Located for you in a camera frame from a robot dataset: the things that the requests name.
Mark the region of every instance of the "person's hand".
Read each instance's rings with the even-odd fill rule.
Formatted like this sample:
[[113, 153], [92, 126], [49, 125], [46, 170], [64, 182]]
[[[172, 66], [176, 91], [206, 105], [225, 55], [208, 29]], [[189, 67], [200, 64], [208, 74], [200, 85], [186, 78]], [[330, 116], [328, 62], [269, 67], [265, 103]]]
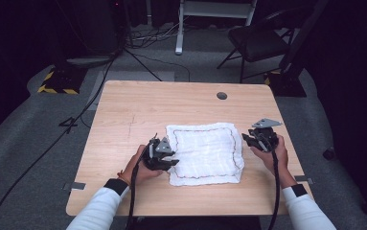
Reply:
[[[278, 156], [278, 167], [279, 169], [287, 169], [287, 149], [285, 147], [284, 137], [281, 135], [277, 135], [279, 139], [278, 146], [275, 149], [276, 155]], [[255, 147], [251, 147], [251, 150], [264, 161], [264, 165], [270, 170], [272, 174], [275, 174], [273, 171], [273, 157], [271, 152], [264, 152]]]
[[[131, 182], [131, 177], [132, 177], [132, 171], [133, 168], [136, 165], [136, 162], [139, 159], [139, 156], [141, 155], [142, 151], [145, 149], [144, 145], [139, 146], [138, 150], [136, 151], [136, 153], [131, 157], [131, 159], [129, 160], [128, 164], [126, 165], [126, 169], [123, 171], [123, 175], [122, 177], [124, 177], [125, 179], [129, 180], [126, 183], [130, 183]], [[139, 163], [139, 170], [138, 173], [136, 175], [136, 180], [135, 180], [135, 184], [140, 184], [143, 181], [156, 177], [160, 174], [162, 174], [163, 171], [152, 171], [149, 170], [145, 164], [141, 161]]]
[[[279, 179], [281, 181], [281, 187], [284, 189], [289, 186], [293, 186], [297, 183], [287, 169], [288, 156], [287, 156], [287, 149], [285, 147], [284, 137], [281, 135], [277, 136], [279, 139], [279, 143], [275, 149], [275, 152], [276, 156], [278, 157]], [[254, 152], [256, 156], [258, 156], [264, 161], [264, 165], [270, 170], [270, 172], [272, 174], [275, 174], [273, 168], [273, 157], [271, 152], [263, 152], [255, 147], [251, 147], [251, 150]]]

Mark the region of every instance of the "cable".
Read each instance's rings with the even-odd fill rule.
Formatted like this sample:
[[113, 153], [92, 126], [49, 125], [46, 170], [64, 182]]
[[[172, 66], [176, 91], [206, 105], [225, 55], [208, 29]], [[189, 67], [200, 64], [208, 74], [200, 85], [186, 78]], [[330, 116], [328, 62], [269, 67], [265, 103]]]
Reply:
[[161, 79], [159, 79], [152, 71], [150, 71], [150, 69], [144, 64], [142, 63], [142, 61], [140, 59], [138, 59], [135, 55], [133, 55], [129, 50], [127, 50], [126, 48], [124, 48], [124, 50], [129, 53], [130, 55], [132, 55], [133, 58], [135, 58], [136, 60], [138, 60], [138, 62], [144, 66], [144, 68], [146, 68], [152, 75], [154, 75], [159, 81], [162, 81]]
[[132, 40], [143, 40], [143, 39], [153, 38], [153, 37], [159, 38], [161, 36], [167, 35], [170, 30], [172, 30], [172, 28], [164, 29], [163, 31], [165, 31], [165, 32], [160, 32], [160, 29], [158, 29], [157, 33], [152, 34], [152, 35], [150, 35], [150, 33], [153, 31], [153, 29], [149, 30], [149, 33], [147, 33], [146, 35], [141, 35], [141, 33], [139, 31], [138, 32], [133, 32], [133, 34], [138, 34], [138, 35], [135, 35], [134, 38], [132, 38]]
[[126, 221], [126, 230], [129, 229], [133, 229], [131, 228], [133, 225], [133, 208], [135, 205], [135, 182], [136, 182], [136, 176], [138, 174], [138, 170], [139, 170], [139, 163], [142, 160], [142, 156], [145, 154], [145, 151], [147, 151], [148, 146], [150, 145], [150, 143], [148, 143], [144, 150], [141, 152], [141, 155], [138, 158], [138, 161], [136, 162], [133, 170], [132, 170], [132, 176], [131, 176], [131, 202], [129, 204], [129, 213], [128, 213], [128, 219]]
[[85, 123], [85, 121], [82, 119], [82, 116], [80, 116], [80, 120], [81, 122], [88, 128], [91, 128], [91, 126], [89, 126], [88, 124]]
[[269, 230], [273, 229], [276, 217], [278, 216], [279, 199], [280, 199], [280, 181], [279, 181], [279, 169], [278, 169], [279, 160], [278, 156], [276, 155], [275, 149], [272, 151], [272, 157], [273, 157], [273, 170], [275, 172], [276, 197], [275, 197], [275, 208], [268, 228]]
[[275, 207], [273, 209], [272, 219], [270, 220], [268, 230], [272, 230], [273, 226], [275, 225], [276, 217], [278, 216], [279, 210], [279, 201], [280, 201], [280, 180], [279, 180], [279, 168], [278, 168], [278, 156], [276, 155], [275, 149], [270, 145], [264, 135], [259, 135], [259, 137], [263, 138], [264, 141], [268, 144], [270, 150], [272, 150], [272, 158], [273, 158], [273, 171], [275, 174], [275, 187], [276, 187], [276, 196], [275, 196]]
[[[186, 16], [184, 19], [183, 19], [183, 22], [188, 19], [190, 16]], [[138, 38], [135, 38], [135, 40], [137, 39], [142, 39], [142, 43], [141, 45], [133, 45], [133, 44], [127, 44], [127, 48], [130, 48], [130, 49], [138, 49], [138, 48], [147, 48], [149, 47], [150, 45], [152, 45], [153, 43], [157, 42], [157, 41], [164, 41], [164, 40], [167, 40], [168, 38], [172, 37], [172, 36], [175, 36], [177, 34], [171, 34], [171, 35], [167, 35], [169, 32], [171, 32], [172, 30], [178, 30], [177, 26], [179, 25], [179, 23], [176, 23], [175, 25], [173, 25], [170, 29], [168, 29], [165, 33], [163, 33], [162, 35], [158, 35], [159, 34], [159, 29], [158, 29], [158, 32], [154, 35], [151, 35], [149, 36], [150, 32], [152, 32], [153, 30], [151, 30], [147, 35], [145, 36], [141, 36], [141, 37], [138, 37]]]
[[186, 68], [185, 66], [183, 66], [183, 65], [176, 64], [176, 63], [171, 63], [171, 62], [166, 62], [166, 61], [159, 60], [159, 59], [149, 58], [149, 57], [146, 57], [146, 56], [143, 56], [143, 55], [137, 55], [137, 54], [133, 54], [133, 55], [138, 56], [138, 57], [142, 57], [142, 58], [146, 58], [146, 59], [149, 59], [149, 60], [159, 61], [159, 62], [162, 62], [162, 63], [165, 63], [165, 64], [170, 64], [170, 65], [177, 65], [177, 66], [180, 66], [182, 68], [185, 68], [188, 75], [189, 75], [188, 76], [189, 82], [191, 81], [190, 80], [190, 70], [188, 68]]
[[105, 74], [103, 76], [103, 81], [100, 84], [99, 89], [97, 90], [96, 94], [94, 95], [94, 97], [90, 100], [90, 102], [88, 102], [88, 104], [84, 107], [84, 109], [82, 110], [82, 112], [76, 117], [76, 119], [74, 119], [69, 127], [67, 127], [59, 136], [58, 138], [52, 143], [51, 146], [49, 146], [39, 157], [37, 157], [37, 159], [31, 164], [31, 166], [28, 167], [28, 169], [26, 171], [24, 171], [16, 180], [15, 182], [13, 182], [13, 184], [10, 186], [10, 188], [7, 190], [7, 192], [4, 194], [3, 198], [0, 200], [0, 208], [2, 206], [2, 204], [4, 203], [4, 201], [6, 200], [6, 198], [8, 197], [8, 195], [11, 193], [11, 191], [13, 190], [13, 188], [19, 183], [19, 181], [21, 181], [21, 179], [34, 167], [34, 165], [36, 165], [36, 163], [39, 162], [40, 159], [42, 159], [48, 152], [49, 150], [52, 149], [52, 147], [63, 137], [63, 135], [65, 133], [67, 133], [67, 131], [73, 126], [73, 124], [76, 122], [76, 120], [78, 120], [81, 115], [88, 109], [88, 107], [94, 102], [94, 100], [97, 98], [97, 96], [99, 95], [103, 84], [105, 82], [106, 79], [106, 75], [108, 74], [108, 70], [111, 67], [112, 63], [114, 62], [114, 60], [116, 59], [118, 55], [114, 55], [113, 59], [111, 60], [110, 64], [108, 65]]

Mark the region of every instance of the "white towel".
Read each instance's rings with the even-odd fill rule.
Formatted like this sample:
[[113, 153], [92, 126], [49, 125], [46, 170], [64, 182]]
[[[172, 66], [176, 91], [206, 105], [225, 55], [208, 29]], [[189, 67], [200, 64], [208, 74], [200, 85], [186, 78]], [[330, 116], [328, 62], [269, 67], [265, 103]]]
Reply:
[[179, 163], [169, 169], [173, 186], [240, 183], [242, 141], [234, 124], [166, 127]]

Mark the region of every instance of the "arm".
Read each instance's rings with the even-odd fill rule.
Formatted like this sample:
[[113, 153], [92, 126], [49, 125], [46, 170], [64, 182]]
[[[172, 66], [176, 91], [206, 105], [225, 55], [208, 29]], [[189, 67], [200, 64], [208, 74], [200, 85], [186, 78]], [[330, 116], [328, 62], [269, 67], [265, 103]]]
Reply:
[[[145, 146], [140, 146], [129, 160], [124, 172], [117, 179], [109, 179], [103, 188], [100, 188], [90, 199], [87, 205], [73, 219], [67, 227], [72, 229], [109, 229], [117, 212], [121, 200], [129, 191], [132, 171]], [[162, 171], [151, 171], [145, 165], [139, 163], [139, 171], [136, 176], [136, 184], [158, 176]]]
[[[287, 149], [283, 136], [278, 135], [279, 144], [275, 149], [278, 156], [279, 180], [286, 199], [286, 206], [294, 229], [335, 229], [318, 205], [311, 199], [301, 184], [297, 184], [287, 169]], [[251, 150], [264, 161], [264, 165], [274, 174], [272, 155], [254, 147]]]

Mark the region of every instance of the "black chair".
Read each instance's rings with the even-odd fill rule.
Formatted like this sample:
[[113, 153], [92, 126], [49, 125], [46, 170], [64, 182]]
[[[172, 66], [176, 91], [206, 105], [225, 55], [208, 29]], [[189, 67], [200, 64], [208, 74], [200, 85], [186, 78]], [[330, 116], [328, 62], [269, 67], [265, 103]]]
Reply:
[[[217, 67], [217, 69], [219, 69], [227, 60], [242, 58], [240, 83], [242, 83], [242, 80], [244, 79], [281, 69], [282, 66], [279, 64], [279, 68], [275, 68], [273, 70], [267, 70], [247, 77], [243, 75], [243, 68], [246, 61], [255, 62], [258, 60], [285, 55], [290, 49], [295, 29], [301, 28], [312, 12], [312, 6], [302, 6], [288, 10], [276, 11], [255, 24], [232, 29], [229, 31], [228, 37], [235, 48]], [[287, 29], [284, 34], [280, 35], [276, 32], [283, 28]], [[289, 36], [288, 42], [284, 40], [285, 36]], [[240, 55], [237, 57], [231, 57], [237, 51]]]

